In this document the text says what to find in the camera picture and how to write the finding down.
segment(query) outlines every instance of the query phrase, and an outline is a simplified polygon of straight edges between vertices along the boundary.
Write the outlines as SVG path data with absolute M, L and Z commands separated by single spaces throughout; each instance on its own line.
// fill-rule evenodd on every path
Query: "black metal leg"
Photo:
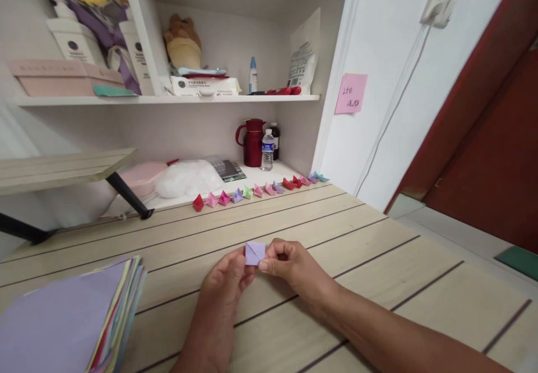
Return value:
M 113 173 L 110 177 L 106 179 L 112 188 L 114 188 L 118 193 L 125 198 L 127 202 L 138 212 L 142 220 L 149 219 L 153 215 L 153 210 L 148 210 L 142 201 L 131 191 L 131 188 L 122 180 L 118 173 Z
M 45 231 L 0 213 L 0 231 L 39 244 L 52 236 L 56 230 Z

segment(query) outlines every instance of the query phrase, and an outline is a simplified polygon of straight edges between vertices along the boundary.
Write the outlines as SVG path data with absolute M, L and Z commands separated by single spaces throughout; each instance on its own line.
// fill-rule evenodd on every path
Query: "cable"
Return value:
M 370 173 L 370 170 L 372 169 L 372 165 L 374 164 L 375 156 L 377 155 L 377 150 L 379 149 L 379 144 L 381 143 L 381 140 L 383 139 L 383 136 L 385 135 L 385 132 L 388 129 L 388 125 L 391 123 L 392 117 L 394 116 L 394 113 L 398 109 L 398 106 L 400 105 L 400 102 L 402 101 L 403 95 L 405 94 L 405 90 L 407 90 L 407 86 L 409 86 L 409 83 L 411 82 L 411 79 L 413 77 L 413 73 L 415 72 L 416 67 L 418 66 L 420 62 L 420 58 L 422 57 L 422 53 L 424 52 L 424 47 L 426 46 L 426 41 L 428 40 L 428 35 L 430 34 L 430 30 L 432 29 L 432 24 L 430 23 L 428 27 L 428 31 L 426 32 L 426 37 L 424 38 L 424 42 L 422 43 L 422 47 L 420 48 L 419 56 L 416 59 L 415 65 L 413 66 L 413 69 L 411 70 L 411 73 L 409 74 L 409 78 L 407 79 L 407 82 L 405 83 L 405 86 L 403 87 L 402 93 L 400 94 L 400 97 L 398 98 L 398 102 L 396 103 L 394 109 L 392 110 L 392 113 L 388 119 L 387 124 L 385 125 L 385 128 L 383 129 L 383 132 L 381 133 L 381 136 L 379 137 L 376 145 L 374 154 L 372 156 L 372 159 L 370 161 L 370 165 L 368 166 L 368 170 L 366 171 L 366 175 L 364 176 L 363 180 L 359 184 L 359 188 L 356 191 L 355 196 L 359 195 L 360 189 L 363 187 L 364 181 L 368 178 L 368 174 Z

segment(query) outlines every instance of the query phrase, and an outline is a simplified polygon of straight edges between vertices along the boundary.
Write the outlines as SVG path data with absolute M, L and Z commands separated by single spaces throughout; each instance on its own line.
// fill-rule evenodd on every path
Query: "plastic water bottle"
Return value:
M 271 129 L 265 129 L 265 136 L 262 140 L 262 171 L 271 171 L 273 169 L 273 148 L 275 138 Z

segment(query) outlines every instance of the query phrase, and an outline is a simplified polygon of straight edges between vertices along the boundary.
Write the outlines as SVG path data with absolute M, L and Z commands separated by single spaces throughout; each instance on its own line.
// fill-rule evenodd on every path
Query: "desk surface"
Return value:
M 202 279 L 245 241 L 298 240 L 342 285 L 485 352 L 509 369 L 526 357 L 538 307 L 443 247 L 334 185 L 318 183 L 227 207 L 190 204 L 148 220 L 57 233 L 0 263 L 0 310 L 55 279 L 140 254 L 149 270 L 122 372 L 168 372 Z M 230 371 L 369 371 L 339 334 L 306 312 L 281 280 L 258 274 L 239 304 Z
M 39 191 L 108 178 L 136 149 L 0 160 L 0 195 Z

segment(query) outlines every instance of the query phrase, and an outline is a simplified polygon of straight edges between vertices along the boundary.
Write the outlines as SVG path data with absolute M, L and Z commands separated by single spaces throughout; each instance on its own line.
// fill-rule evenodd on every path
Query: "stuffed toy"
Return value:
M 174 14 L 170 18 L 170 29 L 164 33 L 168 56 L 176 69 L 180 67 L 201 68 L 202 43 L 194 30 L 192 19 L 181 19 Z

